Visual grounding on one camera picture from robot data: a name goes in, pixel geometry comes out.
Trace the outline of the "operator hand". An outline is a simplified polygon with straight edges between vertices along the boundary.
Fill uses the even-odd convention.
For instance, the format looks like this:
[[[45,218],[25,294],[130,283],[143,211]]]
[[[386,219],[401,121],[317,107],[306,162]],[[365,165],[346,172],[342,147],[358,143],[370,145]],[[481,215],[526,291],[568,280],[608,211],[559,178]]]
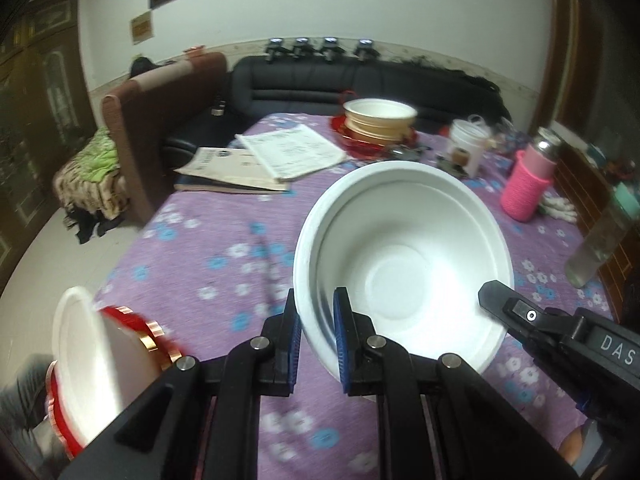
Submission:
[[[582,436],[582,427],[577,427],[561,442],[559,446],[559,454],[568,464],[574,465],[574,463],[577,462],[583,447],[584,437]]]

